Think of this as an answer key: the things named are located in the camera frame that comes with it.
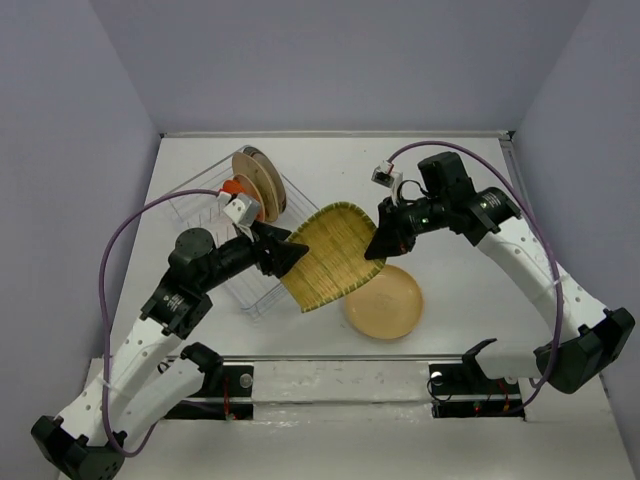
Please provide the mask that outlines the beige floral square plate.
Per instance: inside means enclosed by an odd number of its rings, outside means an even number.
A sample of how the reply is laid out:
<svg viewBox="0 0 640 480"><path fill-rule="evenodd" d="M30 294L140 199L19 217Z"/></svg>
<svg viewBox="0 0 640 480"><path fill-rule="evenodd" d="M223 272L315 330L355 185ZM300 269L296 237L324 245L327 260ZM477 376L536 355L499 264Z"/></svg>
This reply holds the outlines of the beige floral square plate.
<svg viewBox="0 0 640 480"><path fill-rule="evenodd" d="M248 176L257 185L266 208L266 222L275 222L280 213L278 209L275 187L264 168L259 165L253 158L242 152L236 152L231 160L233 176L241 173Z"/></svg>

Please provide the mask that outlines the small beige flower plate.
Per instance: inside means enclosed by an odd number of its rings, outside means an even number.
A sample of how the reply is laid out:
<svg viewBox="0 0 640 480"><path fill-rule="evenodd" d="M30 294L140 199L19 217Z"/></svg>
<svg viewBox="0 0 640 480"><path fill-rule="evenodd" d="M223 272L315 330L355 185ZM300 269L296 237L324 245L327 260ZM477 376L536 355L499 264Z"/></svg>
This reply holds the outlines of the small beige flower plate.
<svg viewBox="0 0 640 480"><path fill-rule="evenodd" d="M257 216L257 220L264 222L266 220L265 201L257 185L248 176L241 173L235 174L233 176L233 180L242 187L244 193L255 199L260 204L260 213Z"/></svg>

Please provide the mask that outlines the yellow bamboo pattern plate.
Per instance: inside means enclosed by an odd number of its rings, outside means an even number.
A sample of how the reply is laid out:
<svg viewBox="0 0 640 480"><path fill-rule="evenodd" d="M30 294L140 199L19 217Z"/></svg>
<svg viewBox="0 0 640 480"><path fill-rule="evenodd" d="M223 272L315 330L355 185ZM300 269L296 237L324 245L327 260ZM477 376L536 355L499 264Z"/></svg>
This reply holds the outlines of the yellow bamboo pattern plate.
<svg viewBox="0 0 640 480"><path fill-rule="evenodd" d="M287 238L309 248L281 278L303 313L354 292L382 271L385 258L365 258L375 232L363 209L340 201L315 212Z"/></svg>

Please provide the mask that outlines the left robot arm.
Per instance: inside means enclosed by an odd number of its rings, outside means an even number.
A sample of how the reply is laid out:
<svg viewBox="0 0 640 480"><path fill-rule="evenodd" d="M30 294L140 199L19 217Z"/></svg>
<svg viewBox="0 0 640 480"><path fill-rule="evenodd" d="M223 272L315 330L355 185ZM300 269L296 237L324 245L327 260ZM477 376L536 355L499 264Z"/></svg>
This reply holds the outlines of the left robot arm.
<svg viewBox="0 0 640 480"><path fill-rule="evenodd" d="M184 347L165 373L157 367L211 310L211 290L252 266L281 278L308 253L289 235L260 222L221 246L203 228L181 233L168 270L125 340L117 352L105 353L102 373L60 413L32 427L44 457L70 479L112 479L181 400L215 392L223 359L199 342Z"/></svg>

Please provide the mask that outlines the orange round plate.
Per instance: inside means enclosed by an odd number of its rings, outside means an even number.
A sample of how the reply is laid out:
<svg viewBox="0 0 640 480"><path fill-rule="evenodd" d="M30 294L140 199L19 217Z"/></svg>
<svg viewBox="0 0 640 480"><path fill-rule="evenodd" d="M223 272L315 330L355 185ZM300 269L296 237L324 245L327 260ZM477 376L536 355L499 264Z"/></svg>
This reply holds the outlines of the orange round plate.
<svg viewBox="0 0 640 480"><path fill-rule="evenodd" d="M227 179L222 184L222 191L229 194L245 193L245 189L242 184L235 179Z"/></svg>

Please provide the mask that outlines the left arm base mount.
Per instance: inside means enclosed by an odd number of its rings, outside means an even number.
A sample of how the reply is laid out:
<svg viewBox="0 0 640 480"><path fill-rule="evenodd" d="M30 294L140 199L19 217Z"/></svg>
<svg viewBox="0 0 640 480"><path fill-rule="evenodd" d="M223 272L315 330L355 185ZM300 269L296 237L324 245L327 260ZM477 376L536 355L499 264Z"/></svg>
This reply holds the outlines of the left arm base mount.
<svg viewBox="0 0 640 480"><path fill-rule="evenodd" d="M198 391L166 415L174 420L252 420L254 365L225 363L221 374L207 374Z"/></svg>

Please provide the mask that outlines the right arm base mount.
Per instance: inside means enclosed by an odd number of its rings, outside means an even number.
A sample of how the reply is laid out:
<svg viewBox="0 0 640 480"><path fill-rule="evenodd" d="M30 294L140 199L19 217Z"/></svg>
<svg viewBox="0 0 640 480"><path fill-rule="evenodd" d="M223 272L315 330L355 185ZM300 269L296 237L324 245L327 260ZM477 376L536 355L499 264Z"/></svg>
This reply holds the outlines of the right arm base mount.
<svg viewBox="0 0 640 480"><path fill-rule="evenodd" d="M516 383L488 379L462 362L430 363L426 390L436 419L526 418Z"/></svg>

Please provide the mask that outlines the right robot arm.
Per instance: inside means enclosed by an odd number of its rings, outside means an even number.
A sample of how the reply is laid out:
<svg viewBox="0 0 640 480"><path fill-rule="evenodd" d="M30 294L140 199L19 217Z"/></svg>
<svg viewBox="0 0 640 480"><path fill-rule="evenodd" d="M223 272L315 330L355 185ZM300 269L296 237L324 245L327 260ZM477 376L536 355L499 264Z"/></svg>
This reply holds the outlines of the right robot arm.
<svg viewBox="0 0 640 480"><path fill-rule="evenodd" d="M519 288L548 325L552 339L530 352L496 338L463 356L462 384L482 392L500 378L541 379L573 394L616 360L634 326L624 308L611 310L549 259L524 211L501 189L475 189L460 156L443 152L418 165L421 197L406 200L402 176L388 161L373 182L390 189L378 205L379 223L365 257L409 253L419 235L448 229L466 240Z"/></svg>

